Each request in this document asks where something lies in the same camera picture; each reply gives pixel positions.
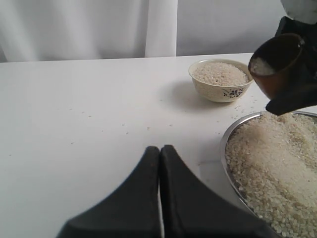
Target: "rice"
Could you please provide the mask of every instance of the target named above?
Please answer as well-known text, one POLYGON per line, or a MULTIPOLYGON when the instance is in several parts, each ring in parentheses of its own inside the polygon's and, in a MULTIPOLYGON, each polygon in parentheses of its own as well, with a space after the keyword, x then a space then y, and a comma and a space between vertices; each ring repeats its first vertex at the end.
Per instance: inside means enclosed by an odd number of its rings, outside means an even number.
POLYGON ((240 86, 249 82, 242 70, 221 62, 209 62, 198 67, 193 77, 200 82, 219 86, 240 86))
POLYGON ((226 147, 247 204, 283 237, 317 237, 317 125, 310 117, 264 113, 226 147))
POLYGON ((258 75, 271 75, 276 71, 265 60, 255 58, 251 61, 251 71, 258 75))

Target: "white tabletop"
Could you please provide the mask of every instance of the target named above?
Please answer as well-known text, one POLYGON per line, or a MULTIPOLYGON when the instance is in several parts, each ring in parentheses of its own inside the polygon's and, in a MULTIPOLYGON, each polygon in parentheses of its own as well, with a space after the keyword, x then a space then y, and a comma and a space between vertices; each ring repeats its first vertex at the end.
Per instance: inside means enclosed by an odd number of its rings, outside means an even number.
POLYGON ((118 187, 149 145, 174 145, 207 186, 239 205, 219 142, 268 100, 253 83, 232 104, 209 102, 187 70, 198 60, 250 57, 0 64, 0 237, 55 237, 118 187))

